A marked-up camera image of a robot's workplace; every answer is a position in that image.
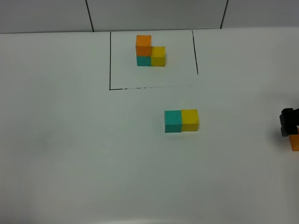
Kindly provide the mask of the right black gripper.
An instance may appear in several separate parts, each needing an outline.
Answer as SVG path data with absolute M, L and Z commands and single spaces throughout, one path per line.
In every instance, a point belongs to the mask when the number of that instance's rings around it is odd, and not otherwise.
M 299 134 L 297 126 L 299 125 L 299 110 L 285 108 L 279 116 L 281 123 L 281 134 L 283 137 Z

